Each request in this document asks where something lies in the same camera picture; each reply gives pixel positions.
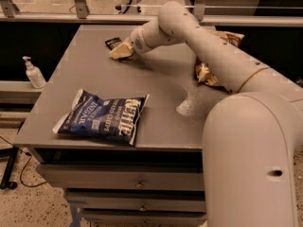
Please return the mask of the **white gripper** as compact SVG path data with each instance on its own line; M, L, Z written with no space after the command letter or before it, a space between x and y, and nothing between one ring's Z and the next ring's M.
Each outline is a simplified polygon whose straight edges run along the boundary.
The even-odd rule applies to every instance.
M143 54L153 50L152 40L154 34L151 30L143 27L136 28L130 35L130 44L122 43L115 47L110 55L114 60L125 59L131 57L134 51Z

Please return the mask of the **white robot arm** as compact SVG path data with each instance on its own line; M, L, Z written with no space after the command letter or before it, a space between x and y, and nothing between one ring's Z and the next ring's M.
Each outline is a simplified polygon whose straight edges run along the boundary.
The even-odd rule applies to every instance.
M298 227L294 151L303 145L303 89L167 2L112 50L114 59L185 43L229 95L203 132L208 227Z

